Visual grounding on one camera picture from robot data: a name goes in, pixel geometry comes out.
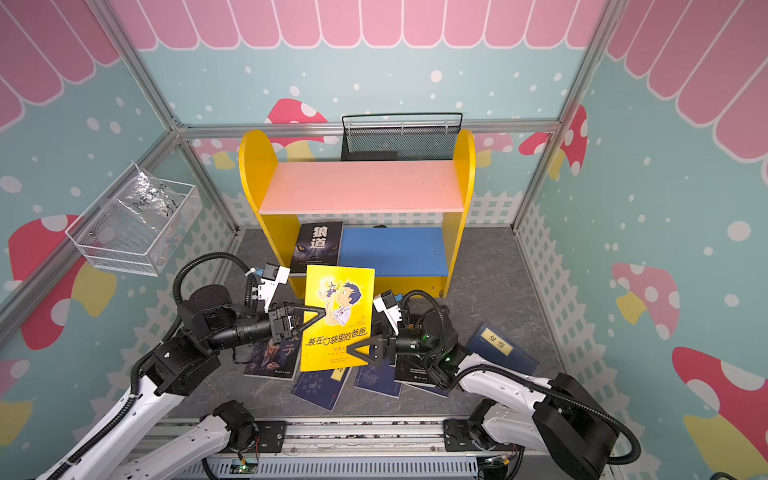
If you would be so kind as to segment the black antler cover book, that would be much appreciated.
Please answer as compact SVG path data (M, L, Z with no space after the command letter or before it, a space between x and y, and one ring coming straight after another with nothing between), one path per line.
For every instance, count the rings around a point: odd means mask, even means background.
M394 371L394 380L398 383L423 387L436 386L436 383L427 374L419 356L398 355L395 360Z

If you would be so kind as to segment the yellow cartoon cover book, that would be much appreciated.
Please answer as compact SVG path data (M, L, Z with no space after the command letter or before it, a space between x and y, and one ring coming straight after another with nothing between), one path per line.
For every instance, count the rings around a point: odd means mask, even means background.
M347 347L371 336L375 271L326 265L307 267L305 304L324 316L302 333L301 372L363 366Z

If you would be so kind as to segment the black wolf cover book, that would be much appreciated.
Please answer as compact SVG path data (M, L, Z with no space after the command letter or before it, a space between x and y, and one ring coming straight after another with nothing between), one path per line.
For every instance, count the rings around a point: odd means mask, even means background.
M340 221L301 224L291 259L291 274L305 276L309 265L337 266L342 236Z

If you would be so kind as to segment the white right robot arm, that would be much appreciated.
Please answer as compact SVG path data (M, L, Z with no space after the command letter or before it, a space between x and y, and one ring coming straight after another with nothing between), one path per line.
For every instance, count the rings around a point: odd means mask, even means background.
M640 458L635 433L575 378L533 377L484 359L460 342L448 309L430 294L387 291L373 308L387 318L388 332L352 343L348 354L369 365L411 358L438 389L483 396L461 431L478 449L546 453L572 479L598 479L606 467Z

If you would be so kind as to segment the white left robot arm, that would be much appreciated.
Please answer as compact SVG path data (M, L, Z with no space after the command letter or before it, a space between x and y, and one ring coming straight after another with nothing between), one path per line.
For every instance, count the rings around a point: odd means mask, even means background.
M227 260L246 278L244 300L236 303L219 284L203 286L189 297L182 284L196 267ZM104 479L120 466L150 429L221 365L224 350L299 337L325 316L321 307L271 303L289 269L268 264L249 267L228 252L201 255L184 265L172 284L177 316L160 342L131 367L129 388L113 408L61 460L45 479Z

